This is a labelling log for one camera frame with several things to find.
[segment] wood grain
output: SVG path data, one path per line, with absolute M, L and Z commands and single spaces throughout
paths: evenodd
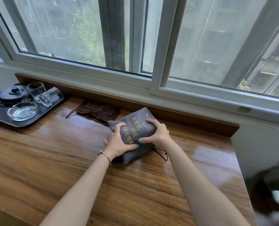
M 221 121 L 213 118 L 208 118 L 196 114 L 190 114 L 173 109 L 163 108 L 156 105 L 147 103 L 140 103 L 132 100 L 126 100 L 125 98 L 114 97 L 106 94 L 97 94 L 93 91 L 86 91 L 81 88 L 68 86 L 61 83 L 51 82 L 44 79 L 34 79 L 30 76 L 16 73 L 18 81 L 25 86 L 33 82 L 42 82 L 46 88 L 57 87 L 61 92 L 69 95 L 79 96 L 81 98 L 94 99 L 107 104 L 115 105 L 128 112 L 135 112 L 141 109 L 143 106 L 147 107 L 155 117 L 160 120 L 174 122 L 196 129 L 204 130 L 207 132 L 215 133 L 225 137 L 232 137 L 232 135 L 239 129 L 239 125 L 231 122 Z
M 103 139 L 111 133 L 108 127 L 79 115 L 65 119 L 81 102 L 70 97 L 27 129 L 0 126 L 0 210 L 39 225 L 103 150 Z M 118 119 L 126 114 L 122 111 Z M 195 165 L 255 225 L 230 139 L 165 124 Z M 107 170 L 88 225 L 195 223 L 170 160 L 150 152 L 127 166 L 114 163 Z

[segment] drawstring bag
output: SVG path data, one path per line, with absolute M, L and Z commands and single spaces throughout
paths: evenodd
M 121 118 L 118 121 L 108 121 L 109 128 L 114 132 L 115 125 L 119 123 L 126 123 L 125 127 L 121 127 L 120 134 L 124 144 L 139 144 L 139 148 L 125 152 L 122 154 L 123 164 L 127 165 L 132 160 L 145 155 L 154 148 L 152 143 L 139 143 L 138 139 L 142 137 L 152 136 L 157 128 L 154 124 L 146 122 L 147 119 L 156 120 L 151 112 L 146 108 L 142 108 L 134 113 Z

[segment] bracelet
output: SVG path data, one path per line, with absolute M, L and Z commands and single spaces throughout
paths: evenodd
M 104 155 L 107 157 L 107 159 L 108 159 L 108 161 L 109 161 L 109 165 L 111 166 L 111 160 L 109 159 L 109 157 L 108 157 L 103 151 L 100 151 L 100 153 L 98 154 L 98 156 L 99 156 L 100 154 L 104 154 Z

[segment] brown cloth bag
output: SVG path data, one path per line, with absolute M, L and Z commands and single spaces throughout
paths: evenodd
M 72 110 L 65 118 L 68 118 L 75 111 L 90 120 L 104 125 L 108 121 L 114 121 L 121 112 L 116 106 L 88 99 L 85 99 L 81 105 Z

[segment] wooden countertop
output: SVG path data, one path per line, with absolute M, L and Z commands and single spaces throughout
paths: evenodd
M 70 97 L 27 129 L 0 126 L 0 225 L 13 225 L 13 216 L 39 225 L 103 150 L 108 127 L 79 115 L 65 118 L 81 102 Z M 122 111 L 118 119 L 125 115 Z M 256 225 L 230 139 L 165 124 L 195 165 Z M 195 223 L 170 160 L 150 152 L 127 166 L 108 168 L 88 225 Z

